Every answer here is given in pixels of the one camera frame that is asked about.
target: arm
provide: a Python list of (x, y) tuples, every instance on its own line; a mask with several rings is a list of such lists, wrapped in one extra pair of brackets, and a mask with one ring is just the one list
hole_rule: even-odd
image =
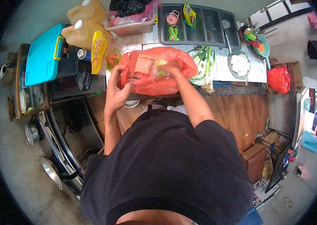
[(193, 128), (202, 121), (208, 119), (215, 120), (207, 102), (181, 73), (177, 62), (169, 61), (166, 65), (161, 66), (159, 70), (165, 70), (172, 74), (177, 81), (182, 100), (186, 106), (188, 117)]
[(121, 137), (121, 130), (119, 121), (117, 119), (117, 110), (121, 109), (131, 91), (134, 83), (134, 79), (129, 79), (125, 87), (120, 90), (117, 87), (117, 83), (120, 78), (120, 74), (124, 66), (117, 65), (114, 67), (110, 78), (107, 82), (107, 92), (106, 92), (106, 103), (104, 110), (104, 121), (105, 121), (105, 149), (104, 155), (109, 155), (113, 150), (116, 143)]

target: black cloth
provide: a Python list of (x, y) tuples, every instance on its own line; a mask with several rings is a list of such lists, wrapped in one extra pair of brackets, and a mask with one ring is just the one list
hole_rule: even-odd
[(98, 157), (90, 156), (80, 198), (93, 224), (112, 225), (142, 209), (173, 211), (199, 225), (236, 224), (252, 204), (235, 137), (212, 120), (193, 129), (188, 116), (154, 109)]
[(152, 0), (111, 0), (110, 10), (117, 11), (121, 18), (143, 13)]

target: person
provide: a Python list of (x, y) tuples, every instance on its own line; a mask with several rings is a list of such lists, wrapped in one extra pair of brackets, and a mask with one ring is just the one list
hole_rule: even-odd
[(176, 79), (186, 110), (148, 107), (121, 137), (116, 112), (140, 78), (120, 90), (123, 68), (117, 65), (107, 84), (105, 157), (89, 157), (84, 216), (101, 225), (239, 222), (252, 206), (253, 187), (233, 133), (215, 122), (177, 62), (169, 61), (158, 69)]

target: pink cloth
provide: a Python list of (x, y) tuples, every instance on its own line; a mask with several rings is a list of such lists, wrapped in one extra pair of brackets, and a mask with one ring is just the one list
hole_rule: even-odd
[(311, 12), (307, 18), (311, 27), (317, 29), (317, 15), (314, 12)]
[(302, 172), (301, 175), (298, 176), (299, 178), (302, 178), (303, 180), (309, 180), (311, 178), (311, 173), (305, 165), (299, 165), (298, 168)]

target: yellow snack package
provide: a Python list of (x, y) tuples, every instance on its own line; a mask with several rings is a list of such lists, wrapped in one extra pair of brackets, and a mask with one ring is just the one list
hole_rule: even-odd
[(196, 29), (196, 12), (193, 11), (189, 2), (183, 5), (183, 15), (185, 17), (185, 23), (191, 28)]
[(106, 52), (107, 40), (103, 37), (101, 31), (96, 31), (92, 40), (91, 51), (91, 74), (98, 74), (102, 66), (102, 58)]

